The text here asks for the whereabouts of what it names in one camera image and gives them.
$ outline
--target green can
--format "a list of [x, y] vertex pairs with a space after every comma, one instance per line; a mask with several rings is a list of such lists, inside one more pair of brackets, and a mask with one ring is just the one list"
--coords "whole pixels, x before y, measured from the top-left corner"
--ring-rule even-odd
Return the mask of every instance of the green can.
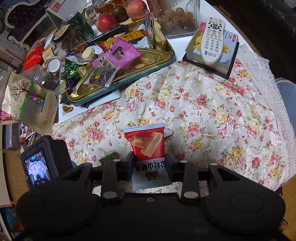
[[67, 17], [66, 22], [76, 30], [76, 32], [87, 41], [96, 36], [94, 30], [85, 21], [80, 12], [74, 12], [69, 17]]

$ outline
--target book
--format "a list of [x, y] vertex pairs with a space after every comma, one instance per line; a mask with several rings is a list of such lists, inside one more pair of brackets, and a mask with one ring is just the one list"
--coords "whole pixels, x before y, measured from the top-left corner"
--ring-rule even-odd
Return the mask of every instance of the book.
[[223, 52], [220, 59], [215, 64], [206, 65], [200, 52], [204, 30], [205, 23], [201, 23], [186, 48], [183, 60], [228, 79], [239, 47], [238, 35], [225, 29], [223, 32]]

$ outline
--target red package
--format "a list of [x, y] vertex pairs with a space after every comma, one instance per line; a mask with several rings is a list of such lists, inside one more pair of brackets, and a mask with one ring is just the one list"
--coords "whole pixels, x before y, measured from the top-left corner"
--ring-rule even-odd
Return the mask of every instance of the red package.
[[31, 47], [29, 53], [24, 61], [23, 71], [31, 68], [35, 64], [39, 64], [42, 59], [44, 39], [36, 41], [36, 43]]
[[145, 189], [172, 184], [165, 168], [164, 123], [124, 129], [136, 155], [133, 189]]

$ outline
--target floral tablecloth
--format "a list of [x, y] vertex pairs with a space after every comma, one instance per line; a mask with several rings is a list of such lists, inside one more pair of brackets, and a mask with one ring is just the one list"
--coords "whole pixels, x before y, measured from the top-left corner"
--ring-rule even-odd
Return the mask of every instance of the floral tablecloth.
[[[216, 162], [272, 190], [295, 174], [294, 132], [268, 62], [245, 46], [228, 80], [178, 61], [130, 85], [120, 99], [55, 124], [52, 137], [65, 140], [75, 163], [98, 166], [111, 151], [124, 159], [131, 150], [125, 127], [159, 122], [173, 130], [165, 147], [178, 160]], [[133, 192], [128, 183], [123, 189]]]

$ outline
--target camera screen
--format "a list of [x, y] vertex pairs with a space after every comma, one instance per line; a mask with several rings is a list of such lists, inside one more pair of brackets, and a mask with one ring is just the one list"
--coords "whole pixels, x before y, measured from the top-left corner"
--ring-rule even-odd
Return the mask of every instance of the camera screen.
[[50, 180], [49, 172], [46, 166], [45, 158], [42, 151], [37, 152], [25, 161], [29, 174], [29, 181], [33, 187], [46, 183]]

